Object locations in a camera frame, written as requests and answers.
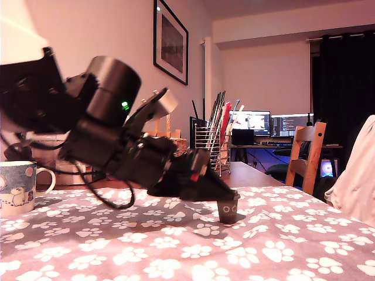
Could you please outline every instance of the framed picture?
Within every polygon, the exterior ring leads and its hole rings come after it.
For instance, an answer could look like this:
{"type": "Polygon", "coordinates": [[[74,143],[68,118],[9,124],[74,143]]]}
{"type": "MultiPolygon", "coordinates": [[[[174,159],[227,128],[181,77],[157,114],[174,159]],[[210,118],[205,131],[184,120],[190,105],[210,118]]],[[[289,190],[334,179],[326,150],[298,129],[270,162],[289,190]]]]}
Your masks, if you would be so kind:
{"type": "Polygon", "coordinates": [[[189,32],[163,0],[154,0],[154,66],[188,84],[189,32]]]}

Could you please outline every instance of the desk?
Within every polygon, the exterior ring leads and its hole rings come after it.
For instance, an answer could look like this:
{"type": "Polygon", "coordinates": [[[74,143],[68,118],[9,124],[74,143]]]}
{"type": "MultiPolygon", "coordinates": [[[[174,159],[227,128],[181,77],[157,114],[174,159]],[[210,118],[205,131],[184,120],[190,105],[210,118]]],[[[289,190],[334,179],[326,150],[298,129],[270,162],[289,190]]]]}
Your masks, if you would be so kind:
{"type": "MultiPolygon", "coordinates": [[[[218,222],[215,202],[155,198],[137,189],[133,207],[114,211],[88,190],[54,190],[38,198],[33,211],[1,219],[1,279],[323,281],[375,276],[374,228],[295,188],[262,186],[276,182],[245,164],[232,165],[230,178],[223,176],[229,183],[234,175],[247,175],[237,182],[239,221],[233,225],[218,222]]],[[[100,192],[111,200],[130,195],[106,187],[100,192]]]]}

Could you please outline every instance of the monitor screen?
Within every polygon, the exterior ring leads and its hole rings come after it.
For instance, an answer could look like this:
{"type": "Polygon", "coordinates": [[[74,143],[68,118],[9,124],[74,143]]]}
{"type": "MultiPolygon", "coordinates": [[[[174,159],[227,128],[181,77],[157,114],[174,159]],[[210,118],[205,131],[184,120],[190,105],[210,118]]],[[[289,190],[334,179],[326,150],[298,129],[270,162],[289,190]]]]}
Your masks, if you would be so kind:
{"type": "Polygon", "coordinates": [[[313,122],[313,113],[272,115],[272,136],[294,136],[297,126],[306,126],[308,115],[313,122]]]}
{"type": "Polygon", "coordinates": [[[269,111],[230,111],[230,115],[236,123],[233,129],[251,129],[254,130],[254,136],[270,135],[271,113],[269,111]]]}

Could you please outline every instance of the curtain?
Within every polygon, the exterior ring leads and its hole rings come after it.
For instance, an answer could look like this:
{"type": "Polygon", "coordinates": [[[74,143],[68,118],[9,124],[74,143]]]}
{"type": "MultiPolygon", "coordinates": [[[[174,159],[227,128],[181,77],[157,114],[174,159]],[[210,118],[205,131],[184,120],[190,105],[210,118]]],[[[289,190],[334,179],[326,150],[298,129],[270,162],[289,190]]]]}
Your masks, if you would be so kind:
{"type": "Polygon", "coordinates": [[[327,123],[324,143],[343,145],[348,158],[360,128],[375,114],[374,31],[324,36],[312,71],[314,119],[327,123]]]}

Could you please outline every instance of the cartoon mug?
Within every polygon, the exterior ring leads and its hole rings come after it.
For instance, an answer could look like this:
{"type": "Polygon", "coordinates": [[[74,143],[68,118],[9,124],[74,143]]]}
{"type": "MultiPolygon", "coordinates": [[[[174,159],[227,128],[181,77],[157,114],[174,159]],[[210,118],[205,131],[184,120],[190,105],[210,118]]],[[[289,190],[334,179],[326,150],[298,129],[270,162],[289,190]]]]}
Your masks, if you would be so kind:
{"type": "Polygon", "coordinates": [[[35,197],[53,190],[55,174],[45,168],[37,168],[30,161],[9,161],[0,163],[0,216],[17,215],[34,209],[35,197]],[[36,192],[36,175],[42,171],[52,176],[51,185],[46,191],[36,192]]]}

